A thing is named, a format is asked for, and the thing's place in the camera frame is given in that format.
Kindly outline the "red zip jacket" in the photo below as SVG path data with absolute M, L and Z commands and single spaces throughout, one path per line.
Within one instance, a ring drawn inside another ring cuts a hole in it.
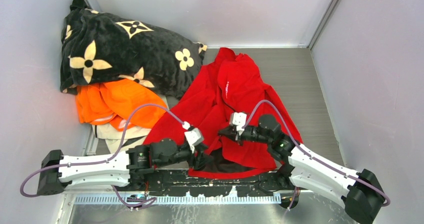
M 160 118 L 144 142 L 171 139 L 182 145 L 185 137 L 181 121 L 187 121 L 199 128 L 208 146 L 206 153 L 214 157 L 205 168 L 190 169 L 190 176 L 224 180 L 274 170 L 276 163 L 266 144 L 246 141 L 238 145 L 218 135 L 219 130 L 228 126 L 234 112 L 253 114 L 251 125 L 257 125 L 261 115 L 272 114 L 284 132 L 302 141 L 282 100 L 272 86 L 263 82 L 254 60 L 247 54 L 236 54 L 223 47 L 212 63 L 201 67 L 179 102 Z

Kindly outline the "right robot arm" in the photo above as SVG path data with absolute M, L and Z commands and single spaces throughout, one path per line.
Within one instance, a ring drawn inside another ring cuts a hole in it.
M 229 125 L 218 134 L 237 144 L 254 142 L 267 145 L 272 158 L 281 163 L 277 182 L 283 189 L 307 189 L 342 207 L 359 224 L 372 224 L 386 198 L 376 175 L 338 165 L 297 142 L 283 131 L 271 114 L 264 114 L 257 125 L 247 123 L 244 113 L 235 112 Z

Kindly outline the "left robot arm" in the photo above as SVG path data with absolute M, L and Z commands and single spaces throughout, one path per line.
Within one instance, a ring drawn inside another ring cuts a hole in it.
M 50 151 L 41 162 L 37 195 L 51 196 L 64 191 L 92 186 L 131 187 L 141 190 L 146 176 L 156 168 L 182 162 L 192 169 L 204 168 L 213 161 L 202 142 L 195 146 L 177 145 L 166 138 L 127 151 L 94 156 L 65 155 L 60 149 Z

